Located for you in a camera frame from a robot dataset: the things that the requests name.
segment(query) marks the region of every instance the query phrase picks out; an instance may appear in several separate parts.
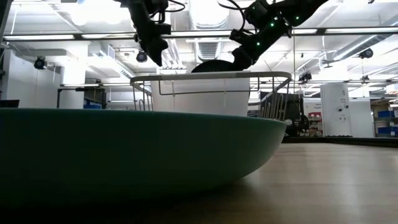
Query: ceiling duct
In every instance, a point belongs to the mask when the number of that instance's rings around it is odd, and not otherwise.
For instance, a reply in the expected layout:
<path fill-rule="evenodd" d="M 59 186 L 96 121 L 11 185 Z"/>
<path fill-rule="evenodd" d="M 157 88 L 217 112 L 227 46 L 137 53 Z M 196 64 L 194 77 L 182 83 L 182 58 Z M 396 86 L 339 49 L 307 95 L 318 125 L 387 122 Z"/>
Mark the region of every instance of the ceiling duct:
<path fill-rule="evenodd" d="M 389 19 L 388 21 L 382 23 L 381 27 L 386 26 L 396 26 L 398 25 L 398 15 L 394 16 L 393 18 Z M 344 60 L 354 55 L 357 55 L 364 50 L 372 47 L 375 44 L 386 40 L 387 38 L 391 37 L 392 34 L 380 34 L 380 35 L 372 35 L 372 36 L 362 36 L 359 39 L 355 40 L 354 42 L 348 44 L 347 46 L 343 47 L 341 50 L 338 50 L 333 55 L 334 61 Z"/>
<path fill-rule="evenodd" d="M 116 58 L 116 52 L 110 45 L 104 47 L 99 42 L 92 42 L 88 46 L 88 55 L 93 70 L 102 71 L 110 77 L 119 75 L 128 79 L 135 77 L 135 74 Z"/>
<path fill-rule="evenodd" d="M 373 71 L 365 73 L 364 76 L 380 75 L 380 74 L 385 74 L 385 73 L 388 73 L 388 72 L 391 72 L 391 71 L 395 71 L 395 70 L 398 70 L 398 62 L 393 63 L 393 64 L 391 64 L 389 66 L 382 67 L 382 68 L 379 68 L 379 69 L 375 69 Z"/>
<path fill-rule="evenodd" d="M 193 30 L 223 30 L 227 28 L 229 10 L 218 5 L 217 0 L 189 0 L 189 17 Z M 200 42 L 195 52 L 201 61 L 213 60 L 220 56 L 222 42 Z"/>
<path fill-rule="evenodd" d="M 165 15 L 165 23 L 171 24 L 171 15 L 169 12 Z M 181 68 L 183 67 L 180 59 L 180 53 L 178 52 L 177 42 L 175 39 L 167 39 L 169 47 L 167 50 L 162 51 L 163 67 L 165 68 Z"/>

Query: shelf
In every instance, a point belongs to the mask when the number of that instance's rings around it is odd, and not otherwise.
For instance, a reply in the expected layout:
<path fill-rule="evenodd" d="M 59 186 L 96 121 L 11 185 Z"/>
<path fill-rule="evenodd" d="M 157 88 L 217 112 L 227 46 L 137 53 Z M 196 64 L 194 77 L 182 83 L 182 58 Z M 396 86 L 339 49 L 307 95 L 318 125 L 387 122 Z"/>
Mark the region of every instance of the shelf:
<path fill-rule="evenodd" d="M 392 121 L 392 120 L 397 120 L 398 118 L 393 118 L 393 117 L 385 117 L 385 118 L 374 118 L 375 121 Z"/>
<path fill-rule="evenodd" d="M 392 136 L 391 134 L 376 134 L 377 138 L 398 138 L 398 136 Z"/>

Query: wire basket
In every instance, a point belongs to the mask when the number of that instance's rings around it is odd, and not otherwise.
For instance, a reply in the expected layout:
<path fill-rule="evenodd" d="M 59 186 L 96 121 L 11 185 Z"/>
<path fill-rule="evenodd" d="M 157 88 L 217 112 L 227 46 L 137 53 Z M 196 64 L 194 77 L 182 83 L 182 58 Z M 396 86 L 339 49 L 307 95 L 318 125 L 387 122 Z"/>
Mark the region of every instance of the wire basket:
<path fill-rule="evenodd" d="M 179 80 L 229 80 L 229 79 L 242 79 L 242 78 L 256 78 L 256 82 L 250 84 L 247 90 L 222 90 L 214 91 L 175 91 L 174 82 Z M 263 81 L 264 78 L 270 78 L 268 81 Z M 286 72 L 217 72 L 217 73 L 189 73 L 189 74 L 176 74 L 176 75 L 148 75 L 131 78 L 131 86 L 133 88 L 133 102 L 134 109 L 140 111 L 156 111 L 156 105 L 152 97 L 152 92 L 146 86 L 150 83 L 159 84 L 160 96 L 172 96 L 173 99 L 178 95 L 192 95 L 204 93 L 251 93 L 260 92 L 264 86 L 272 88 L 265 97 L 258 102 L 249 103 L 248 106 L 258 106 L 259 118 L 276 119 L 283 121 L 286 114 L 287 94 L 289 93 L 289 83 L 292 76 Z M 172 89 L 170 92 L 165 92 L 161 88 L 161 82 L 170 81 Z M 280 93 L 280 90 L 286 88 L 286 94 Z M 138 100 L 135 90 L 142 91 L 142 99 Z"/>

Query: wall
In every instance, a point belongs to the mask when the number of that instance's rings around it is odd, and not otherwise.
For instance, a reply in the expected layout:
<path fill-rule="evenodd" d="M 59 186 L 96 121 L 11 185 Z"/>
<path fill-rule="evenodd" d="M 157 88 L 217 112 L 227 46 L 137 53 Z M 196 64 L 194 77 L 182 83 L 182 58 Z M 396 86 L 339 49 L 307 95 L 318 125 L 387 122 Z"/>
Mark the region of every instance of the wall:
<path fill-rule="evenodd" d="M 59 74 L 36 70 L 33 63 L 16 57 L 12 50 L 4 55 L 4 71 L 3 100 L 20 100 L 20 108 L 57 107 Z"/>
<path fill-rule="evenodd" d="M 321 99 L 304 99 L 304 115 L 308 117 L 309 113 L 322 113 Z"/>

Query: wooden table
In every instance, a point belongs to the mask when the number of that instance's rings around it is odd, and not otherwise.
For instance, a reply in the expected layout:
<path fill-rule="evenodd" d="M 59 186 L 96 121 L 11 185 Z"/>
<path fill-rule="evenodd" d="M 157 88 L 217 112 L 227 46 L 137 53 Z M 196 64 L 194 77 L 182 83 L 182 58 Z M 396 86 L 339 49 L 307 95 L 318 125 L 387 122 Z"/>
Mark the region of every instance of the wooden table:
<path fill-rule="evenodd" d="M 266 165 L 228 186 L 62 212 L 61 220 L 95 223 L 397 224 L 398 150 L 283 144 Z"/>

